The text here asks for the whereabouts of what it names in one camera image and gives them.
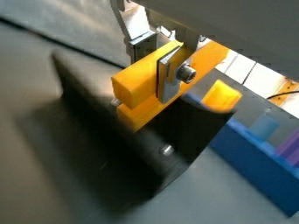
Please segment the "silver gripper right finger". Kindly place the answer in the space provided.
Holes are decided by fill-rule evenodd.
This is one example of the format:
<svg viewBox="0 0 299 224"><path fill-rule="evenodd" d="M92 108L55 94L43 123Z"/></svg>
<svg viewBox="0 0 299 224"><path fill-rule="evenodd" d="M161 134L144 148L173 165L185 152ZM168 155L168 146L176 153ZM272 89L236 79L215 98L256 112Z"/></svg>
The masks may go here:
<svg viewBox="0 0 299 224"><path fill-rule="evenodd" d="M156 97L160 103L167 103L179 94L181 83L189 84L196 76L188 58L197 49L199 38L200 34L187 28L175 30L180 44L156 62Z"/></svg>

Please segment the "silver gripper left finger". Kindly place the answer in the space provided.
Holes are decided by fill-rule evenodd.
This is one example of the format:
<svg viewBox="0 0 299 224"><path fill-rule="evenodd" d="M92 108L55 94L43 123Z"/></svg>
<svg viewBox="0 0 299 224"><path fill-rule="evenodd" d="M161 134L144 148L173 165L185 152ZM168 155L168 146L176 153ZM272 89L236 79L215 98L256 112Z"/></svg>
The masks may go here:
<svg viewBox="0 0 299 224"><path fill-rule="evenodd" d="M131 63L156 50L156 33L151 30L145 7L132 0L109 0L121 32Z"/></svg>

